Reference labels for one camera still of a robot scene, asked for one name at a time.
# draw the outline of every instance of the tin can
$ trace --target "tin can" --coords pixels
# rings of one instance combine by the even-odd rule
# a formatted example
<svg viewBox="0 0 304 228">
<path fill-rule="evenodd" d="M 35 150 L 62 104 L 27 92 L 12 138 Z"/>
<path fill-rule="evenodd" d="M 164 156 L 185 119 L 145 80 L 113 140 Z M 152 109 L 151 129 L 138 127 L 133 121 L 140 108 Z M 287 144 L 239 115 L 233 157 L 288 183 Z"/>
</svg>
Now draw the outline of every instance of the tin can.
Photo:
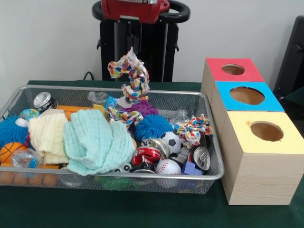
<svg viewBox="0 0 304 228">
<path fill-rule="evenodd" d="M 141 146 L 135 150 L 132 158 L 132 164 L 137 166 L 142 162 L 147 162 L 154 165 L 154 162 L 158 161 L 160 158 L 161 152 L 156 148 L 150 146 Z"/>
<path fill-rule="evenodd" d="M 33 104 L 35 109 L 41 113 L 43 113 L 49 108 L 56 109 L 58 106 L 58 102 L 54 98 L 52 98 L 49 92 L 42 92 L 38 94 L 35 97 Z"/>
<path fill-rule="evenodd" d="M 142 146 L 154 147 L 161 152 L 161 159 L 169 159 L 170 149 L 162 139 L 145 139 L 142 141 Z"/>
<path fill-rule="evenodd" d="M 188 160 L 194 162 L 203 171 L 207 171 L 210 168 L 210 154 L 203 146 L 195 147 Z"/>
</svg>

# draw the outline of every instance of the rope toy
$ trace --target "rope toy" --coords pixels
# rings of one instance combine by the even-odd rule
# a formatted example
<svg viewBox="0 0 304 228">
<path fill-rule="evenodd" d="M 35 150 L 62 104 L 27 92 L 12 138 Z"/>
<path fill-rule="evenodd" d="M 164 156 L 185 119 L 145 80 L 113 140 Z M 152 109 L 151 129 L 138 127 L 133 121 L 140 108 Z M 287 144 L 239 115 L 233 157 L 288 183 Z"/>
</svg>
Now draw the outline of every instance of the rope toy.
<svg viewBox="0 0 304 228">
<path fill-rule="evenodd" d="M 127 128 L 129 128 L 132 123 L 136 126 L 143 120 L 143 116 L 138 111 L 124 112 L 117 111 L 113 108 L 107 108 L 106 112 L 110 118 L 122 122 Z"/>
<path fill-rule="evenodd" d="M 201 135 L 213 135 L 213 129 L 209 125 L 209 119 L 201 114 L 200 117 L 192 116 L 191 120 L 179 126 L 177 134 L 181 143 L 188 149 L 200 143 Z"/>
<path fill-rule="evenodd" d="M 148 97 L 143 96 L 149 91 L 149 74 L 135 53 L 133 47 L 118 62 L 110 62 L 108 70 L 111 78 L 120 78 L 123 74 L 129 74 L 130 85 L 123 84 L 123 95 L 127 103 L 136 104 L 140 100 L 147 100 Z"/>
</svg>

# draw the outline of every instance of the ball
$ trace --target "ball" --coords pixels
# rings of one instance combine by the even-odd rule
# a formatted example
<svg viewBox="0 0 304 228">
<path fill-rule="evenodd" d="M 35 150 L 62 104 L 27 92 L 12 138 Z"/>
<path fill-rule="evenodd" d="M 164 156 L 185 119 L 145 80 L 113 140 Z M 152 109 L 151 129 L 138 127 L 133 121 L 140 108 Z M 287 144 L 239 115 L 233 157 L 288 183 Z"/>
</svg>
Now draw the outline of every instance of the ball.
<svg viewBox="0 0 304 228">
<path fill-rule="evenodd" d="M 11 142 L 6 144 L 0 150 L 0 162 L 1 163 L 10 163 L 10 158 L 12 153 L 15 150 L 26 150 L 26 146 L 19 142 Z"/>
<path fill-rule="evenodd" d="M 170 154 L 178 154 L 181 150 L 181 140 L 178 135 L 173 132 L 166 132 L 161 136 L 161 139 L 168 145 Z"/>
<path fill-rule="evenodd" d="M 165 159 L 159 161 L 156 166 L 157 174 L 181 174 L 181 168 L 175 161 Z M 178 185 L 178 179 L 156 179 L 156 183 L 165 189 L 173 188 Z"/>
</svg>

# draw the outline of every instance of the yellow box lid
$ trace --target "yellow box lid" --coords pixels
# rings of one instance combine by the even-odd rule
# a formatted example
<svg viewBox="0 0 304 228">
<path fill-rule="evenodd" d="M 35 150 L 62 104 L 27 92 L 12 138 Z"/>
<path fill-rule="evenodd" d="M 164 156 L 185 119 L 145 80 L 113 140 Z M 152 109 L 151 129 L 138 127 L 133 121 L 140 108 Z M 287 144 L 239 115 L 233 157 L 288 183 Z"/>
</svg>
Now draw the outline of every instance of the yellow box lid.
<svg viewBox="0 0 304 228">
<path fill-rule="evenodd" d="M 286 113 L 227 113 L 243 152 L 304 154 L 304 139 Z"/>
</svg>

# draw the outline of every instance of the fabric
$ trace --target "fabric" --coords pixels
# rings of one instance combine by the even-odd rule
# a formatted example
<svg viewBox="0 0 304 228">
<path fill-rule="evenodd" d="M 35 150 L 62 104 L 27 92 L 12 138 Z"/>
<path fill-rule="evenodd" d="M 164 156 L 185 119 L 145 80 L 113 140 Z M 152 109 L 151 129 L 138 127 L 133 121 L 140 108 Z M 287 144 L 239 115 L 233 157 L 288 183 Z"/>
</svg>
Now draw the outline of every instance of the fabric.
<svg viewBox="0 0 304 228">
<path fill-rule="evenodd" d="M 66 122 L 66 115 L 63 113 L 30 119 L 28 125 L 30 142 L 45 158 L 44 165 L 68 163 L 62 144 L 63 128 Z"/>
<path fill-rule="evenodd" d="M 99 110 L 73 113 L 63 137 L 70 158 L 67 167 L 83 176 L 114 170 L 129 162 L 135 151 L 125 125 L 109 124 Z"/>
</svg>

